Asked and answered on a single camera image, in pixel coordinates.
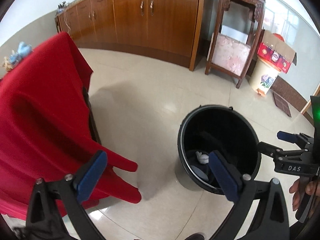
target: red cardboard box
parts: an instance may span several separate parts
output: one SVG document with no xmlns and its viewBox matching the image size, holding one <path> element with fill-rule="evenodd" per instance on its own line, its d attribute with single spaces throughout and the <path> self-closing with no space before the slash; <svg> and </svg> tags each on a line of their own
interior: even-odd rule
<svg viewBox="0 0 320 240">
<path fill-rule="evenodd" d="M 258 48 L 258 56 L 281 69 L 284 73 L 288 72 L 292 63 L 297 65 L 297 53 L 285 42 L 267 30 L 263 30 L 261 36 L 262 41 Z"/>
</svg>

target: metal screw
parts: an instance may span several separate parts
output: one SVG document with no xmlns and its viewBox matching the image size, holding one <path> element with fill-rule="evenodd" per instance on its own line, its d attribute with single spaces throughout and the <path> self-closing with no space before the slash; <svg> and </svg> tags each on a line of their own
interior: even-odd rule
<svg viewBox="0 0 320 240">
<path fill-rule="evenodd" d="M 251 176 L 250 176 L 249 174 L 243 174 L 243 175 L 242 175 L 242 178 L 243 178 L 245 181 L 251 180 Z"/>
<path fill-rule="evenodd" d="M 64 179 L 66 181 L 72 180 L 73 179 L 73 175 L 72 174 L 67 174 L 66 176 L 64 176 Z"/>
<path fill-rule="evenodd" d="M 43 179 L 42 178 L 39 178 L 39 179 L 36 179 L 36 184 L 39 185 L 43 182 Z"/>
<path fill-rule="evenodd" d="M 273 178 L 272 183 L 278 185 L 280 183 L 280 181 L 277 178 Z"/>
</svg>

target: red cloth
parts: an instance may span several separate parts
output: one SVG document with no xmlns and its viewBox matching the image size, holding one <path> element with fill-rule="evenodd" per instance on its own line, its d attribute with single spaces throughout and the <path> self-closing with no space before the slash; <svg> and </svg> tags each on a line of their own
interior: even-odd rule
<svg viewBox="0 0 320 240">
<path fill-rule="evenodd" d="M 112 167 L 136 171 L 137 164 L 91 139 L 88 90 L 92 69 L 67 33 L 45 41 L 0 82 L 0 213 L 26 219 L 35 180 L 60 180 L 99 149 L 108 166 L 85 208 L 114 196 L 138 203 L 137 188 Z M 65 215 L 62 203 L 60 212 Z"/>
</svg>

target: gray disc in bucket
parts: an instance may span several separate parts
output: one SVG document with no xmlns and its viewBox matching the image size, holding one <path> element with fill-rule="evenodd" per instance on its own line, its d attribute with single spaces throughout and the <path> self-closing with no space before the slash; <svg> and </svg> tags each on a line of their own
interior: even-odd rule
<svg viewBox="0 0 320 240">
<path fill-rule="evenodd" d="M 195 174 L 200 177 L 201 179 L 203 179 L 204 181 L 209 181 L 208 176 L 201 171 L 201 169 L 197 168 L 196 166 L 191 165 L 191 169 L 195 172 Z"/>
</svg>

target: pink floral panel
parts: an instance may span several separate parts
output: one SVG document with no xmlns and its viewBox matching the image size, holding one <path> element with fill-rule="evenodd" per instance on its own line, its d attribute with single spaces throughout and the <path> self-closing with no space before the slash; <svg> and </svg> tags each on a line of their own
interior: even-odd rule
<svg viewBox="0 0 320 240">
<path fill-rule="evenodd" d="M 250 46 L 218 33 L 212 63 L 240 76 L 250 52 Z"/>
</svg>

